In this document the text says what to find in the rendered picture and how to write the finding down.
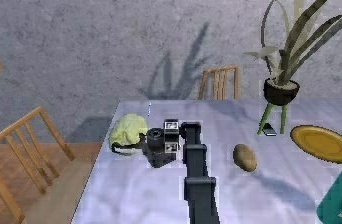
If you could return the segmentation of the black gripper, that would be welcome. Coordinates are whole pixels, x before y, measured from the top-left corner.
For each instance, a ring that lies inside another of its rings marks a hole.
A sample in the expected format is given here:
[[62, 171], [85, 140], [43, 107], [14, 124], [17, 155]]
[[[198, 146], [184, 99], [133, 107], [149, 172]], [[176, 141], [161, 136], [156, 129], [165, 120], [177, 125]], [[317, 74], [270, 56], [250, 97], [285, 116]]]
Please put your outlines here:
[[124, 156], [131, 156], [137, 152], [142, 152], [145, 147], [146, 157], [153, 168], [161, 168], [176, 160], [176, 153], [179, 150], [179, 142], [176, 134], [165, 133], [162, 128], [151, 128], [147, 135], [139, 133], [141, 142], [131, 145], [120, 145], [113, 143], [111, 150]]

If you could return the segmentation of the light wooden chair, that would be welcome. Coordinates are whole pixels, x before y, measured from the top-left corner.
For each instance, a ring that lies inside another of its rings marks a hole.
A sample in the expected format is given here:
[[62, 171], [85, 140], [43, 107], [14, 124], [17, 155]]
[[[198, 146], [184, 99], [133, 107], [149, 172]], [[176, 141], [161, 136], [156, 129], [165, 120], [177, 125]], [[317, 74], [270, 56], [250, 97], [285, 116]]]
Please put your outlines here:
[[[49, 168], [53, 176], [55, 178], [58, 178], [59, 172], [56, 170], [54, 165], [51, 163], [51, 161], [48, 159], [46, 154], [43, 152], [42, 148], [40, 147], [37, 141], [36, 136], [34, 135], [33, 129], [31, 127], [30, 120], [35, 116], [41, 117], [48, 131], [50, 132], [52, 137], [56, 140], [56, 142], [58, 143], [58, 145], [60, 146], [64, 154], [66, 155], [66, 157], [70, 161], [73, 161], [75, 159], [73, 152], [69, 149], [67, 143], [61, 137], [56, 127], [50, 120], [47, 112], [42, 106], [35, 108], [34, 110], [24, 115], [22, 118], [18, 119], [16, 122], [12, 123], [11, 125], [1, 130], [0, 140], [5, 139], [7, 141], [7, 144], [9, 145], [9, 147], [11, 148], [11, 150], [17, 157], [18, 161], [21, 163], [22, 167], [24, 168], [24, 170], [27, 172], [27, 174], [29, 175], [33, 183], [35, 184], [38, 191], [41, 194], [45, 194], [46, 189], [43, 187], [43, 185], [39, 181], [38, 177], [35, 175], [32, 168], [28, 165], [27, 159], [22, 155], [21, 148], [17, 146], [16, 142], [12, 138], [12, 133], [15, 132], [21, 142], [21, 146], [23, 147], [24, 151], [27, 153], [28, 158], [32, 161], [32, 164], [34, 165], [35, 169], [42, 176], [42, 178], [46, 181], [47, 185], [51, 186], [52, 180], [47, 175], [47, 172], [45, 171], [45, 169], [39, 164], [37, 157], [32, 153], [31, 149], [29, 148], [29, 144], [21, 131], [21, 127], [24, 126], [32, 141], [32, 145], [37, 151], [37, 154], [43, 160], [44, 164]], [[25, 219], [25, 215], [22, 212], [18, 203], [15, 201], [14, 197], [12, 196], [9, 188], [4, 183], [1, 174], [0, 174], [0, 198], [2, 199], [3, 203], [6, 205], [8, 210], [11, 212], [15, 220], [18, 222], [18, 224], [21, 224], [22, 221]]]
[[219, 68], [211, 68], [203, 71], [202, 81], [199, 89], [199, 100], [204, 98], [204, 91], [210, 75], [212, 80], [212, 99], [224, 100], [226, 98], [227, 80], [229, 74], [233, 75], [233, 98], [239, 97], [239, 69], [237, 65], [229, 65]]

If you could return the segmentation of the brown potato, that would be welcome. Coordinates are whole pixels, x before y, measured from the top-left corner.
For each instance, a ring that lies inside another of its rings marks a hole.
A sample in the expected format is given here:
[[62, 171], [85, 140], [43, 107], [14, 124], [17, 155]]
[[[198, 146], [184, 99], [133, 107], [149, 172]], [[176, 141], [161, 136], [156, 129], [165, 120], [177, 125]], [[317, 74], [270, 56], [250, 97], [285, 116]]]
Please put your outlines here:
[[257, 159], [253, 150], [245, 144], [237, 144], [234, 147], [233, 161], [246, 172], [252, 172], [257, 167]]

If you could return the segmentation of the pale green lettuce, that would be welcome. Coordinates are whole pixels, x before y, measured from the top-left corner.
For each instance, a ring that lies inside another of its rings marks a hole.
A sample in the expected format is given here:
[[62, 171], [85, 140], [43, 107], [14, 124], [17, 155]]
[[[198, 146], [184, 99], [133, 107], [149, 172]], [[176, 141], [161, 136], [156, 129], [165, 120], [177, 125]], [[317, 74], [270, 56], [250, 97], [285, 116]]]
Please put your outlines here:
[[113, 125], [109, 133], [109, 146], [113, 143], [120, 145], [138, 144], [139, 133], [146, 134], [148, 131], [146, 120], [136, 113], [127, 113], [121, 116]]

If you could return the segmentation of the green plant stand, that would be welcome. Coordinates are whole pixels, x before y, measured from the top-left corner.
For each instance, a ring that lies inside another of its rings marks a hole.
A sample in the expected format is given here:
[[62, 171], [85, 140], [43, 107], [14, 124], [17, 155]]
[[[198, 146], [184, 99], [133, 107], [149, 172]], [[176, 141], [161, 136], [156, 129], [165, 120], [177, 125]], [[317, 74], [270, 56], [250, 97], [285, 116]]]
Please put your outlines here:
[[[271, 104], [271, 103], [267, 103], [267, 106], [263, 112], [262, 118], [260, 120], [260, 124], [258, 127], [258, 131], [257, 131], [257, 135], [260, 135], [262, 133], [263, 127], [267, 122], [267, 119], [269, 118], [269, 115], [272, 111], [272, 109], [275, 107], [276, 105]], [[282, 108], [281, 111], [281, 118], [280, 118], [280, 134], [284, 134], [285, 133], [285, 125], [286, 125], [286, 115], [287, 115], [287, 108], [288, 105], [283, 105], [280, 106]]]

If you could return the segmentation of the house plant in black pot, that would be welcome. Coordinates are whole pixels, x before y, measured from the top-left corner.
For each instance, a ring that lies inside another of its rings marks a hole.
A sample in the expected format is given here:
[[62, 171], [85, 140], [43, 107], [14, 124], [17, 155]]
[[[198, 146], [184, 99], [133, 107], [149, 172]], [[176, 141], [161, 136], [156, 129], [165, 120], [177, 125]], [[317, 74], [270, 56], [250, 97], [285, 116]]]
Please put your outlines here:
[[[321, 24], [313, 33], [311, 30], [328, 0], [314, 0], [303, 9], [303, 0], [294, 0], [294, 20], [289, 23], [285, 7], [280, 0], [270, 0], [261, 22], [261, 49], [245, 52], [245, 55], [265, 61], [269, 77], [264, 82], [263, 94], [269, 104], [288, 105], [298, 94], [300, 85], [292, 80], [296, 71], [317, 52], [326, 42], [342, 29], [342, 14], [334, 16]], [[283, 49], [268, 46], [265, 28], [269, 12], [274, 4], [282, 11], [286, 40]]]

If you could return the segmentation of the yellow plate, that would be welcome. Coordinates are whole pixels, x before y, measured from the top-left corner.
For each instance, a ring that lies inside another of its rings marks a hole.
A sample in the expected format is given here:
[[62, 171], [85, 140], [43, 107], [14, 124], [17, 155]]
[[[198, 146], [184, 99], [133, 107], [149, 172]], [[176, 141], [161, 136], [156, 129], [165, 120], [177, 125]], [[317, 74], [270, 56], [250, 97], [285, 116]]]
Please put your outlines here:
[[299, 125], [290, 132], [291, 140], [305, 153], [331, 163], [342, 164], [342, 135], [313, 125]]

